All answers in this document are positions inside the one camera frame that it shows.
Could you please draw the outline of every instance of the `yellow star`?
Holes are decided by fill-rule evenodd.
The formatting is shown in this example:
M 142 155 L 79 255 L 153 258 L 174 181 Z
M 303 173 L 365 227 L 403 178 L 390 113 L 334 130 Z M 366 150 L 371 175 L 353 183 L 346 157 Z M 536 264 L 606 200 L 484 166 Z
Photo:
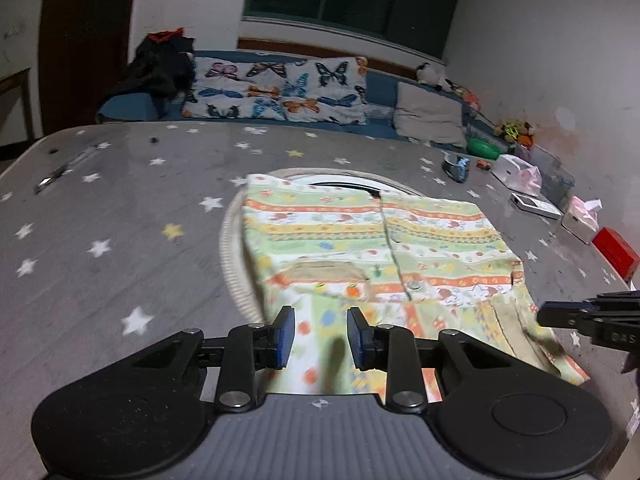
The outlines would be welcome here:
M 169 240 L 174 240 L 178 236 L 182 236 L 184 232 L 182 232 L 182 226 L 176 224 L 167 224 L 164 226 L 164 231 L 162 234 L 169 238 Z

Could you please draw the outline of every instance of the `device screen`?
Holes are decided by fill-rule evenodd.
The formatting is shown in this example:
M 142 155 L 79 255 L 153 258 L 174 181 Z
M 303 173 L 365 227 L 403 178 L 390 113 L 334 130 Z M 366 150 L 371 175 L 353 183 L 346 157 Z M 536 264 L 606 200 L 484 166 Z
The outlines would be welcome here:
M 536 203 L 533 202 L 532 199 L 527 198 L 526 196 L 519 196 L 518 199 L 524 204 L 530 207 L 537 207 Z

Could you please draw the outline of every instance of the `green plastic container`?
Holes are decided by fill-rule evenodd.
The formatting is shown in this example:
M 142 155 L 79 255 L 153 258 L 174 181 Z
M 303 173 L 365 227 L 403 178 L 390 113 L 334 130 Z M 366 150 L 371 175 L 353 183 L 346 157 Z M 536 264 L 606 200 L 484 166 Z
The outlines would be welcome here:
M 488 158 L 489 160 L 497 160 L 500 156 L 500 150 L 498 150 L 498 148 L 488 142 L 473 138 L 466 140 L 466 152 L 469 155 Z

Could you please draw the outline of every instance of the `orange butterfly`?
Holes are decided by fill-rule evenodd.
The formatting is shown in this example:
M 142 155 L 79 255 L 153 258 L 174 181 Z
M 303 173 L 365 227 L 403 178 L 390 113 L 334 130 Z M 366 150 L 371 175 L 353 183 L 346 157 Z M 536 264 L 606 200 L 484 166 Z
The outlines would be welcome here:
M 311 110 L 316 114 L 320 113 L 318 101 L 315 99 L 305 99 L 305 101 L 301 103 L 299 103 L 298 101 L 283 101 L 282 105 L 292 114 L 299 112 L 300 110 L 302 110 L 302 108 Z
M 357 57 L 356 63 L 358 64 L 358 74 L 365 75 L 367 73 L 367 58 Z
M 270 97 L 271 99 L 278 99 L 280 97 L 280 90 L 277 86 L 272 86 L 271 90 L 261 90 L 257 86 L 249 85 L 249 97 Z

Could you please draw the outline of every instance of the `wooden door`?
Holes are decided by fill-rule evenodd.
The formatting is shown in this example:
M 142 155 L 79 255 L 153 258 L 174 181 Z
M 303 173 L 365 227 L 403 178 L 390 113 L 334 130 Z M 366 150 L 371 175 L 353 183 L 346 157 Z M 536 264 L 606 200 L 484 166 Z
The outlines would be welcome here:
M 127 64 L 132 0 L 42 0 L 38 79 L 45 135 L 95 123 Z

